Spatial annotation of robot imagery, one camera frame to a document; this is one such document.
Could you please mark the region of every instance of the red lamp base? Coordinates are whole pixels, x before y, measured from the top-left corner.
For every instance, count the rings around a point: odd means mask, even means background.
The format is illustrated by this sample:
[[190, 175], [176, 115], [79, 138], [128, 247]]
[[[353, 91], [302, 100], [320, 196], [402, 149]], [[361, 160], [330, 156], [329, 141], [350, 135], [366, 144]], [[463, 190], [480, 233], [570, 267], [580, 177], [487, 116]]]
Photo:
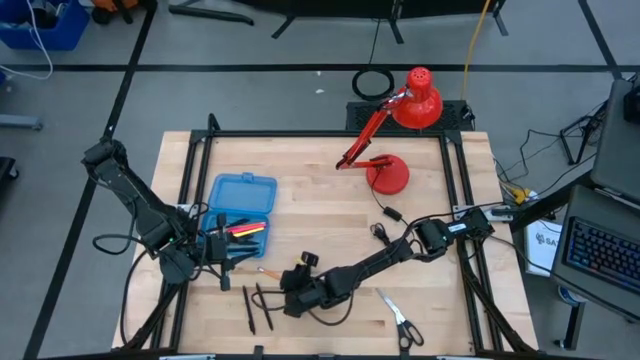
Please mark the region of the red lamp base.
[[367, 182], [374, 191], [380, 194], [395, 195], [409, 183], [409, 167], [395, 155], [376, 156], [376, 158], [380, 157], [387, 157], [391, 161], [391, 165], [382, 168], [367, 168]]

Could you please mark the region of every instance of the blue bin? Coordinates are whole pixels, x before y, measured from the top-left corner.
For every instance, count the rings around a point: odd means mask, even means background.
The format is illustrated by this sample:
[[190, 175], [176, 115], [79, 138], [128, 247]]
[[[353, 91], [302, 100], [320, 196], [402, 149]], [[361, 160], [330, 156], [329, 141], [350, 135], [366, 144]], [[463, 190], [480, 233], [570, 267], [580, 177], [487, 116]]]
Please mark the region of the blue bin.
[[[60, 19], [58, 19], [55, 28], [38, 29], [42, 44], [47, 51], [75, 49], [89, 23], [89, 13], [80, 5], [78, 0], [49, 0], [49, 2], [55, 6], [61, 3], [68, 3], [68, 5]], [[31, 31], [25, 27], [0, 25], [0, 40], [12, 49], [39, 49], [31, 36]]]

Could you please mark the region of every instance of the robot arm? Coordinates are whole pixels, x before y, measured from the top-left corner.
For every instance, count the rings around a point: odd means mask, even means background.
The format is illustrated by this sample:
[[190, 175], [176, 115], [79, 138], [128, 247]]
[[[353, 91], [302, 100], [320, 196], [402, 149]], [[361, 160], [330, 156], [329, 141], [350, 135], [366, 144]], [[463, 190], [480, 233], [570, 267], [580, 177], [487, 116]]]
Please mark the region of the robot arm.
[[176, 207], [166, 205], [130, 168], [127, 151], [117, 140], [103, 138], [85, 152], [82, 164], [89, 177], [102, 181], [132, 216], [142, 243], [155, 259], [169, 242], [184, 243], [197, 224]]
[[294, 270], [284, 271], [280, 280], [280, 288], [285, 292], [284, 313], [300, 317], [317, 306], [332, 308], [348, 300], [364, 280], [395, 264], [411, 259], [431, 262], [444, 255], [455, 240], [486, 236], [494, 230], [482, 210], [474, 209], [448, 224], [439, 219], [427, 220], [415, 231], [426, 250], [424, 254], [414, 254], [409, 242], [402, 237], [355, 265], [330, 269], [321, 277], [310, 276], [310, 267], [317, 264], [317, 256], [303, 253], [307, 265], [296, 265]]
[[218, 214], [215, 231], [198, 233], [197, 218], [162, 202], [130, 168], [127, 152], [117, 140], [103, 138], [85, 152], [82, 163], [89, 177], [118, 197], [136, 220], [140, 243], [152, 259], [160, 258], [160, 270], [169, 284], [191, 278], [196, 266], [220, 265], [220, 285], [231, 288], [229, 273], [241, 261], [256, 255], [229, 258], [230, 236], [224, 231], [225, 214]]

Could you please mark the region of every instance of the sticker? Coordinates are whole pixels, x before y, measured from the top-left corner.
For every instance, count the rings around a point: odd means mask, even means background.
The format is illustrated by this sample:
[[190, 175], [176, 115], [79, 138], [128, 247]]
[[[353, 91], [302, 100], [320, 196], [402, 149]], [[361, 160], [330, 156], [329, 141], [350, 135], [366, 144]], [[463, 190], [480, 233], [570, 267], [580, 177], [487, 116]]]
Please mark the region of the sticker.
[[464, 230], [466, 228], [467, 228], [467, 226], [465, 224], [451, 225], [451, 226], [449, 226], [449, 231], [457, 232], [457, 231], [460, 231], [460, 230]]

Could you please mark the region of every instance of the floor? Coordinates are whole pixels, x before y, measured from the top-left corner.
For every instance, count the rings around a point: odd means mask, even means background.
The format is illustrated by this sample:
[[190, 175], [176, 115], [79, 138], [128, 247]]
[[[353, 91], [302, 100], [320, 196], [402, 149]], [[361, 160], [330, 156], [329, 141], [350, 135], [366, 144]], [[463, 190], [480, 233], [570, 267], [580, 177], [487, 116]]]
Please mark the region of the floor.
[[[21, 171], [0, 201], [3, 358], [24, 354], [76, 210], [91, 195], [83, 192], [86, 175], [79, 161], [103, 133], [126, 144], [131, 167], [149, 182], [162, 133], [203, 128], [209, 112], [225, 129], [344, 128], [347, 102], [358, 101], [350, 85], [358, 66], [348, 64], [368, 61], [375, 21], [299, 19], [273, 40], [269, 35], [282, 16], [226, 0], [206, 2], [212, 5], [249, 15], [256, 25], [173, 16], [163, 1], [153, 16], [136, 12], [132, 25], [121, 19], [106, 27], [90, 23], [75, 51], [52, 54], [59, 70], [48, 81], [13, 78], [2, 88], [0, 113], [41, 116], [45, 123], [40, 132], [0, 130], [0, 154], [16, 158]], [[595, 18], [591, 26], [585, 12]], [[634, 0], [508, 0], [502, 10], [506, 37], [487, 19], [473, 60], [482, 66], [472, 69], [467, 99], [477, 129], [489, 133], [505, 167], [518, 161], [527, 129], [557, 133], [606, 99], [616, 65], [623, 76], [640, 71], [640, 47], [632, 35], [640, 30], [639, 12]], [[373, 62], [400, 64], [399, 70], [432, 64], [443, 98], [458, 99], [461, 64], [477, 20], [402, 20], [404, 45], [382, 23]], [[604, 41], [598, 42], [594, 33], [600, 31]], [[2, 44], [0, 63], [46, 70], [38, 52]], [[305, 66], [285, 71], [274, 64]], [[398, 83], [406, 71], [394, 75]], [[383, 81], [367, 76], [363, 90], [382, 90]], [[525, 153], [554, 140], [533, 135]], [[520, 183], [533, 189], [546, 188], [568, 169], [558, 143], [528, 165], [531, 173]], [[517, 166], [510, 175], [522, 171]], [[579, 173], [569, 173], [557, 186]], [[120, 231], [127, 221], [111, 194], [95, 192], [41, 357], [109, 349], [132, 254], [104, 256], [90, 238]], [[523, 278], [542, 350], [607, 359], [640, 352], [640, 327], [596, 305], [586, 312], [578, 350], [557, 349], [552, 341], [563, 335], [569, 307], [547, 279]]]

